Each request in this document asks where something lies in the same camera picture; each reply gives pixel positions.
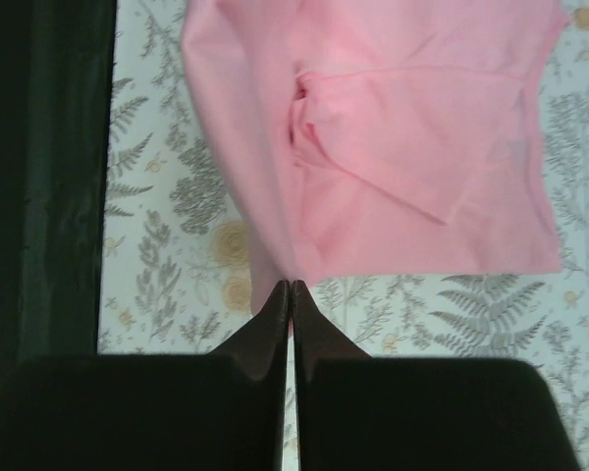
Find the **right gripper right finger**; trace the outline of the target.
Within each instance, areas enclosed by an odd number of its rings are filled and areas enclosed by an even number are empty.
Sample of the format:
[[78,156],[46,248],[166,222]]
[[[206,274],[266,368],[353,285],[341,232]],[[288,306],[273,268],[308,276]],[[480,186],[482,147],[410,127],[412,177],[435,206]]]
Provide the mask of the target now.
[[576,470],[549,388],[502,358],[373,357],[292,285],[303,470]]

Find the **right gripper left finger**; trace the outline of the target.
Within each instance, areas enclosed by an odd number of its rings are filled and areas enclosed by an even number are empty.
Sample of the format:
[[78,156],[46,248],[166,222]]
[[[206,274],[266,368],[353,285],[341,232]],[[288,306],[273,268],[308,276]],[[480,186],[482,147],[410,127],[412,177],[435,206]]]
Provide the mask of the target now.
[[277,470],[290,287],[207,354],[51,356],[0,389],[0,470]]

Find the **pink t shirt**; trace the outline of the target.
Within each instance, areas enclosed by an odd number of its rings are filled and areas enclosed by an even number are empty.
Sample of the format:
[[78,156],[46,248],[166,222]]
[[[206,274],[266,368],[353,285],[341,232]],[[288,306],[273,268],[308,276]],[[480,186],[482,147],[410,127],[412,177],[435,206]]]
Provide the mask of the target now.
[[557,272],[538,89],[567,21],[558,1],[188,2],[252,307],[280,280]]

